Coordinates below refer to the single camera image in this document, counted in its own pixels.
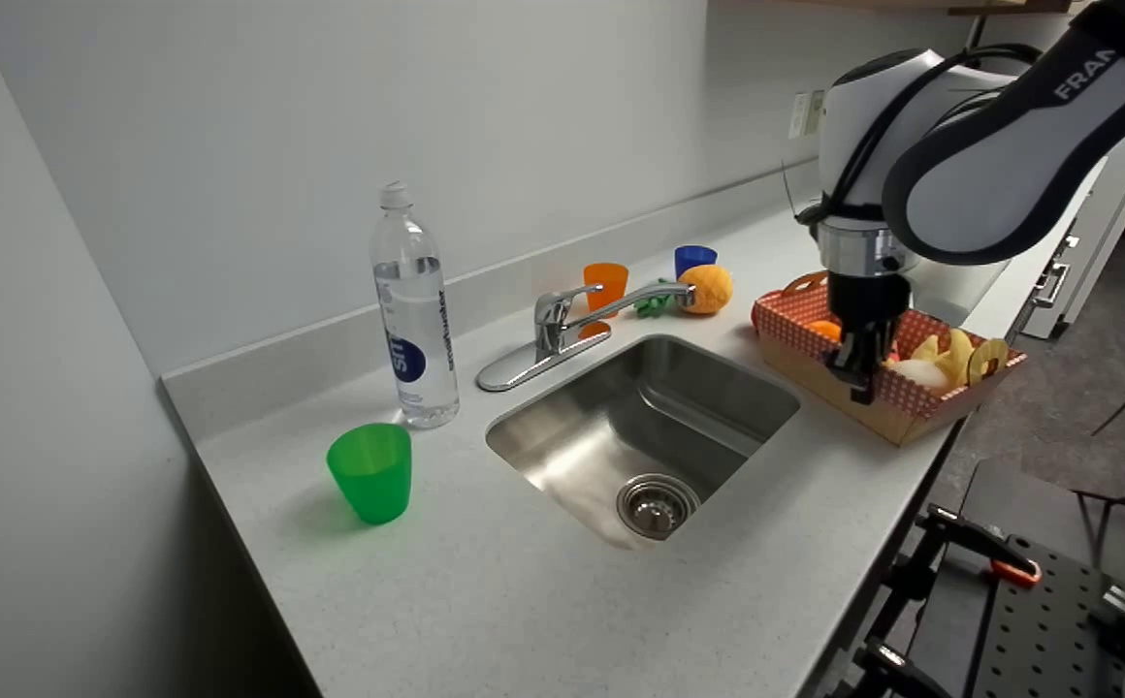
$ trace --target wall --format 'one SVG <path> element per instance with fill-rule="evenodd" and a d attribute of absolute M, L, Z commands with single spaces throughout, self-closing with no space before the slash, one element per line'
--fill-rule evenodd
<path fill-rule="evenodd" d="M 1028 48 L 1048 50 L 1064 29 L 1066 29 L 1066 17 L 1016 17 L 1016 20 L 996 17 L 985 26 L 985 41 L 1028 41 Z"/>
<path fill-rule="evenodd" d="M 798 159 L 793 95 L 962 20 L 773 0 L 0 0 L 0 70 L 154 372 Z"/>
<path fill-rule="evenodd" d="M 283 693 L 266 627 L 0 80 L 0 693 Z"/>

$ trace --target countertop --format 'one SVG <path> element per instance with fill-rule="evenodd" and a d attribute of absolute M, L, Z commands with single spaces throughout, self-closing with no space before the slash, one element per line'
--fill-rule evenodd
<path fill-rule="evenodd" d="M 958 284 L 971 328 L 1014 325 L 1054 236 Z M 197 440 L 321 693 L 802 689 L 947 434 L 896 450 L 760 364 L 749 305 L 820 269 L 788 209 L 705 244 L 738 280 L 718 319 L 622 319 L 612 342 L 510 394 L 473 375 L 532 337 L 532 297 L 463 334 L 463 412 L 415 434 L 413 509 L 388 526 L 360 526 L 325 473 L 343 429 L 391 415 L 388 369 Z M 632 284 L 667 271 L 665 253 L 632 263 Z M 504 466 L 484 429 L 649 334 L 773 375 L 798 412 L 665 546 L 622 549 Z"/>

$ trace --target plastic bottle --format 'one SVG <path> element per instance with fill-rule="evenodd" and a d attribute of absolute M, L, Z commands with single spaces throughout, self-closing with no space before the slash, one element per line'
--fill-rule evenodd
<path fill-rule="evenodd" d="M 405 422 L 415 429 L 444 426 L 459 412 L 444 260 L 435 236 L 413 222 L 400 186 L 379 192 L 374 280 Z"/>

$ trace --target bottle label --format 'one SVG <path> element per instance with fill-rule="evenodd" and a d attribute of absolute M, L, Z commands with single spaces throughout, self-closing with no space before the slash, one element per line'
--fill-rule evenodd
<path fill-rule="evenodd" d="M 424 350 L 405 337 L 385 337 L 391 346 L 391 369 L 405 382 L 415 382 L 424 375 Z"/>

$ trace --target stainless steel sink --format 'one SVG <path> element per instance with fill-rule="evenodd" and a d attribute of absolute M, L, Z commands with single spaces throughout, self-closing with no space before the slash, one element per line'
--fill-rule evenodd
<path fill-rule="evenodd" d="M 649 337 L 498 417 L 484 440 L 616 546 L 682 526 L 793 415 L 755 372 Z"/>

